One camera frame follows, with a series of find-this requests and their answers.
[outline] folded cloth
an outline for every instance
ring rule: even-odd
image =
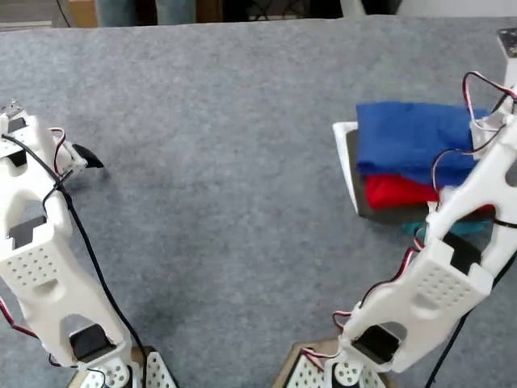
[[[411,222],[409,224],[402,224],[401,228],[407,234],[413,235],[417,228],[422,225],[421,222]],[[449,232],[458,236],[465,236],[466,234],[480,234],[488,230],[490,221],[460,221],[455,223]],[[424,226],[421,233],[424,234],[426,227]]]
[[[462,106],[433,103],[358,104],[357,169],[361,175],[399,174],[431,184],[431,165],[443,150],[472,149],[470,116]],[[487,116],[483,109],[476,117]],[[457,186],[475,166],[472,156],[449,153],[439,161],[439,186]]]
[[[366,199],[372,209],[383,209],[437,201],[438,195],[431,186],[385,174],[366,177]]]

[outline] gray felt surface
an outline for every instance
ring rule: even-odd
[[[0,35],[0,96],[107,169],[69,183],[121,307],[181,387],[267,387],[292,343],[337,335],[410,244],[354,215],[331,125],[359,101],[461,103],[502,81],[511,19],[393,19]],[[480,106],[495,102],[473,88]],[[78,236],[72,241],[90,268]],[[511,271],[471,315],[440,387],[517,386]],[[0,292],[13,305],[5,285]],[[2,323],[0,386],[63,386]],[[399,376],[422,386],[437,352]]]

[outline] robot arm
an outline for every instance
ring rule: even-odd
[[[517,251],[517,191],[506,181],[517,159],[513,105],[505,99],[482,120],[483,127],[471,124],[474,143],[494,138],[477,155],[481,160],[465,182],[442,191],[439,210],[427,217],[423,249],[408,251],[400,276],[355,306],[339,337],[338,356],[326,362],[327,386],[333,366],[343,362],[356,369],[404,371],[444,342],[458,320],[490,295],[494,278]],[[448,231],[484,205],[495,207],[496,219],[490,244],[479,252]],[[354,386],[358,379],[351,374],[341,384]]]
[[[54,178],[9,138],[23,143],[50,168],[57,168],[57,175],[79,172],[88,161],[63,137],[40,128],[36,117],[16,102],[4,108],[0,133],[0,276],[18,298],[28,326],[60,365],[81,370],[116,368],[121,379],[108,385],[126,386],[130,378],[126,365],[132,364],[128,330],[103,288],[69,249],[71,221]],[[20,222],[26,203],[34,200],[44,202],[42,215]],[[94,325],[67,333],[63,320],[70,315],[81,315]],[[105,344],[88,348],[88,335],[99,333]],[[138,370],[133,369],[132,386],[140,386]]]

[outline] black cable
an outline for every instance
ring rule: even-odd
[[[45,204],[47,203],[48,198],[59,188],[62,186],[62,184],[74,173],[74,170],[68,171],[63,178],[60,179],[59,183],[55,183],[52,187],[52,190],[50,190],[47,195],[43,198],[41,201],[41,204],[43,205],[43,210],[45,213],[47,213],[47,208],[45,207]]]
[[[120,320],[124,323],[124,325],[128,328],[129,332],[131,333],[132,337],[135,339],[135,342],[137,343],[137,346],[142,354],[143,357],[143,383],[142,387],[145,388],[145,384],[147,382],[147,355],[145,354],[144,345],[140,341],[140,337],[138,336],[135,329],[131,326],[131,323],[128,321],[128,319],[124,316],[124,313],[120,310],[119,306],[116,303],[115,298],[111,294],[111,291],[109,287],[107,286],[106,280],[104,279],[103,271],[99,265],[99,261],[97,260],[97,256],[95,255],[94,248],[91,246],[90,239],[88,238],[88,234],[86,233],[86,230],[84,229],[84,226],[82,225],[81,219],[79,218],[79,215],[77,211],[74,208],[74,203],[72,201],[72,197],[70,194],[66,191],[65,187],[61,184],[61,181],[59,177],[56,175],[54,171],[43,161],[40,159],[38,155],[34,153],[29,147],[27,147],[25,144],[23,144],[21,141],[15,139],[14,137],[2,135],[2,138],[11,141],[15,143],[17,146],[20,146],[25,152],[27,152],[29,155],[31,155],[44,169],[47,171],[47,173],[50,175],[52,179],[54,179],[54,182],[56,182],[56,185],[58,187],[58,190],[63,194],[63,197],[65,198],[65,202],[68,206],[68,209],[70,213],[72,214],[72,218],[74,219],[75,224],[77,225],[79,229],[79,233],[82,236],[82,239],[84,240],[84,243],[86,245],[86,250],[88,251],[88,254],[90,255],[91,263],[94,265],[95,272],[97,273],[97,277],[99,278],[99,282],[101,286],[103,287],[104,293],[107,296],[108,301],[110,302],[111,306],[113,307],[113,310],[117,313]]]
[[[61,16],[63,17],[63,19],[65,20],[65,23],[68,26],[68,28],[72,27],[72,26],[70,26],[70,22],[68,21],[68,19],[65,16],[65,12],[63,11],[63,8],[61,8],[60,1],[56,0],[56,4],[57,4],[57,8],[59,8],[59,12],[61,13]]]
[[[100,373],[103,375],[103,384],[100,386],[100,388],[104,388],[106,386],[106,374],[102,370],[92,369],[88,368],[90,372]]]
[[[52,354],[50,353],[48,354],[48,363],[54,368],[61,368],[63,366],[59,362],[54,361],[52,358]],[[77,369],[78,367],[76,365],[72,365],[70,366],[70,368]],[[103,375],[103,384],[100,386],[100,388],[104,388],[106,386],[106,374],[102,370],[92,368],[86,368],[86,370],[89,370],[90,372],[101,373]]]
[[[513,254],[513,256],[508,260],[508,263],[502,268],[501,272],[498,273],[498,275],[494,279],[494,286],[492,289],[495,288],[495,286],[499,283],[499,281],[502,279],[503,276],[506,275],[508,270],[510,269],[511,265],[515,262],[515,257],[517,257],[517,254]],[[441,356],[439,357],[438,361],[436,361],[436,365],[433,368],[431,375],[429,375],[429,378],[427,379],[427,383],[425,388],[431,388],[433,383],[435,382],[436,375],[439,372],[439,369],[442,367],[443,362],[445,361],[445,358],[447,358],[447,355],[451,351],[452,345],[456,342],[456,339],[458,338],[458,335],[460,334],[461,329],[465,325],[465,321],[467,320],[467,317],[470,315],[472,310],[470,310],[467,314],[465,314],[463,317],[461,317],[460,321],[458,322],[458,325],[456,326],[456,329],[451,335],[451,339],[447,343],[447,346],[443,350]]]

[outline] red cloth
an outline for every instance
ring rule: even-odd
[[[366,199],[373,209],[382,209],[438,201],[438,195],[431,186],[385,174],[366,177]]]

